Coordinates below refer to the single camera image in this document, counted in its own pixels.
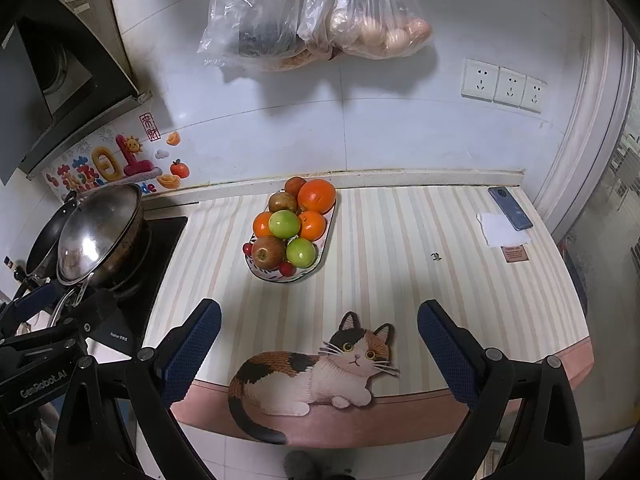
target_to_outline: cat tail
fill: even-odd
[[[242,395],[244,394],[244,383],[235,376],[229,384],[228,402],[231,416],[238,427],[247,435],[257,440],[269,444],[286,444],[287,436],[281,431],[272,430],[252,421],[242,405]]]

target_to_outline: oval plate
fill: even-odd
[[[300,278],[306,276],[310,272],[313,272],[316,269],[316,267],[320,264],[320,260],[322,260],[322,254],[324,253],[324,247],[329,237],[329,230],[331,229],[332,221],[334,220],[334,212],[335,212],[336,206],[338,205],[338,200],[340,199],[338,197],[338,193],[336,193],[334,206],[331,209],[329,209],[329,211],[327,211],[325,214],[322,215],[326,220],[326,229],[324,230],[324,234],[322,234],[322,236],[318,238],[318,240],[313,242],[313,245],[316,246],[316,250],[318,250],[318,256],[316,257],[316,260],[313,262],[313,264],[310,267],[307,267],[306,269],[296,269],[296,273],[293,276],[283,276],[282,274],[280,274],[280,271],[278,269],[275,269],[275,270],[258,269],[258,267],[256,267],[254,264],[254,259],[251,256],[247,256],[245,254],[244,259],[246,260],[246,264],[249,267],[249,270],[251,270],[251,272],[253,273],[253,275],[257,276],[261,280],[264,280],[265,282],[290,283],[290,282],[295,282],[296,280],[299,280]],[[294,238],[298,238],[298,236],[294,236],[293,238],[290,238],[289,240],[287,240],[287,245]],[[253,244],[256,240],[257,240],[257,237],[255,236],[255,233],[251,233],[251,238],[249,240],[249,243]]]

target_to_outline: gas stove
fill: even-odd
[[[134,283],[134,291],[119,299],[116,312],[89,332],[91,339],[128,356],[141,348],[160,284],[186,223],[186,216],[147,221],[151,231],[148,251],[135,275],[127,280]]]

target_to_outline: phone case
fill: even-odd
[[[494,200],[516,231],[524,231],[524,229],[533,227],[531,220],[507,188],[504,186],[490,187],[489,194],[494,197]]]

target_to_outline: cream striped tablecloth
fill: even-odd
[[[353,310],[365,328],[396,327],[400,378],[375,378],[373,393],[426,392],[446,387],[416,327],[418,306],[435,298],[482,346],[538,361],[589,334],[549,232],[524,192],[511,192],[534,224],[528,262],[508,264],[485,243],[476,215],[500,212],[486,187],[343,189],[322,264],[289,284],[253,276],[241,251],[268,195],[201,202],[167,269],[145,345],[156,346],[201,298],[213,298],[223,325],[197,378],[226,386],[262,351],[316,353]]]

